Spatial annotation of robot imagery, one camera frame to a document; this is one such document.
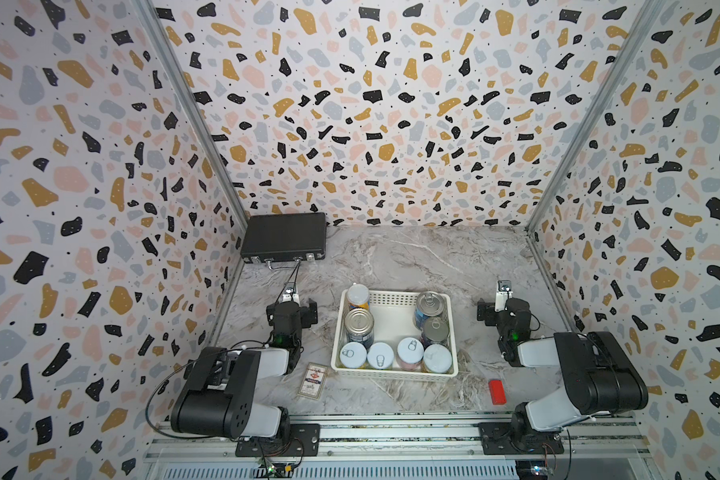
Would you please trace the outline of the yellow label small can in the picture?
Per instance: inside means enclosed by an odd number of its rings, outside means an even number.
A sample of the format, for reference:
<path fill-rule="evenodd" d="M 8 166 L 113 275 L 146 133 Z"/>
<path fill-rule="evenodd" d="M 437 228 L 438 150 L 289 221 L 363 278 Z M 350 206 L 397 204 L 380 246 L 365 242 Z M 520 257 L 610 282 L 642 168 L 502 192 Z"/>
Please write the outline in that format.
<path fill-rule="evenodd" d="M 358 342 L 348 342 L 339 350 L 339 362 L 342 368 L 360 369 L 367 363 L 367 348 Z"/>

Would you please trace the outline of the dark navy tall can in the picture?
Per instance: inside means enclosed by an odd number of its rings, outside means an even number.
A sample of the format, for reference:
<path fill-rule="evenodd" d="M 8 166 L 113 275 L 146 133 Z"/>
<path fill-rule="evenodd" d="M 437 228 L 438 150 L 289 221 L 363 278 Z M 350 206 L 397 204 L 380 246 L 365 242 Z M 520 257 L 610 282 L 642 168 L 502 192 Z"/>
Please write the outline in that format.
<path fill-rule="evenodd" d="M 450 336 L 450 327 L 447 320 L 441 316 L 426 319 L 422 326 L 420 341 L 424 348 L 438 344 L 446 346 Z"/>

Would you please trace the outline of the orange green lidded can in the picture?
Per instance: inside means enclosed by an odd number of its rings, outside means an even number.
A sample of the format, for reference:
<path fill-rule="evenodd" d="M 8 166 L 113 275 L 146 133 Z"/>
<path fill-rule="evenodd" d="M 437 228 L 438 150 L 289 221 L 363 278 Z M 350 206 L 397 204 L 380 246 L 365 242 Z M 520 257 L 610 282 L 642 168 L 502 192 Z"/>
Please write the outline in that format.
<path fill-rule="evenodd" d="M 446 346 L 431 344 L 424 350 L 423 366 L 428 373 L 446 374 L 453 366 L 453 356 Z"/>

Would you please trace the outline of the blue label soup can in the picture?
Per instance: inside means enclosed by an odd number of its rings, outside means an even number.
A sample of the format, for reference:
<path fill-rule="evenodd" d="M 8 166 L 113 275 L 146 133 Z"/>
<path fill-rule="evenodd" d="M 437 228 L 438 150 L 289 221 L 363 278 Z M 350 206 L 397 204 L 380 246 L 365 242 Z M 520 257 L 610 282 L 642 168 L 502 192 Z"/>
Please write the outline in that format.
<path fill-rule="evenodd" d="M 415 299 L 414 325 L 422 330 L 424 323 L 432 317 L 442 317 L 446 313 L 444 297 L 434 291 L 425 291 Z"/>

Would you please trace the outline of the green label small can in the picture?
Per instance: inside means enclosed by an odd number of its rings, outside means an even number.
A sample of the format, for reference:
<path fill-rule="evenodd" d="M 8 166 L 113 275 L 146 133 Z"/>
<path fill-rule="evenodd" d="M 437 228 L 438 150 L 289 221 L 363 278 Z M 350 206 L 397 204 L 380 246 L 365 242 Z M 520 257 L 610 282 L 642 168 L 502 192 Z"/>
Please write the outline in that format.
<path fill-rule="evenodd" d="M 367 352 L 367 363 L 376 370 L 390 369 L 395 360 L 393 348 L 385 342 L 376 342 Z"/>

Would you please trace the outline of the pink label small can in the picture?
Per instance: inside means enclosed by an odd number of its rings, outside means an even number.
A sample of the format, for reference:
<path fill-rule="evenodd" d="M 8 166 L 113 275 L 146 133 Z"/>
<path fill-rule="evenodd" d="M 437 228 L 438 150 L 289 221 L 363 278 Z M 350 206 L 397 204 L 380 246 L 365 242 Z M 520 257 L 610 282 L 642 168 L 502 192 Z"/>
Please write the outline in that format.
<path fill-rule="evenodd" d="M 414 371 L 420 368 L 424 347 L 418 338 L 405 337 L 397 345 L 397 359 L 402 370 Z"/>

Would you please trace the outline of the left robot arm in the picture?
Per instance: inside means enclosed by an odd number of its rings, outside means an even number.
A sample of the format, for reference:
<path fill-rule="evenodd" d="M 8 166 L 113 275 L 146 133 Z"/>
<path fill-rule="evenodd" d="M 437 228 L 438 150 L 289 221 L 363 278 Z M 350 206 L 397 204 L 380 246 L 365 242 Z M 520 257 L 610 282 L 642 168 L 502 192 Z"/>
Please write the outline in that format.
<path fill-rule="evenodd" d="M 318 321 L 313 300 L 278 301 L 266 309 L 270 338 L 258 348 L 207 347 L 194 361 L 170 414 L 173 431 L 202 437 L 286 443 L 286 408 L 254 401 L 257 382 L 292 373 L 303 350 L 302 331 Z"/>

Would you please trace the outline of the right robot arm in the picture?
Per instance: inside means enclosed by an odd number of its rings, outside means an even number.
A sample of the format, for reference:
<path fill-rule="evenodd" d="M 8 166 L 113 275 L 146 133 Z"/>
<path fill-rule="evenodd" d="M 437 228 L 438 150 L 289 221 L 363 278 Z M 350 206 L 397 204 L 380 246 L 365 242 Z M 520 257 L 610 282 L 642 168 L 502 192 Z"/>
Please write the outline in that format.
<path fill-rule="evenodd" d="M 516 368 L 557 367 L 562 386 L 545 397 L 518 405 L 510 432 L 516 442 L 598 414 L 620 414 L 647 406 L 647 385 L 608 331 L 556 332 L 532 338 L 530 304 L 519 298 L 477 303 L 477 320 L 498 332 L 502 358 Z"/>

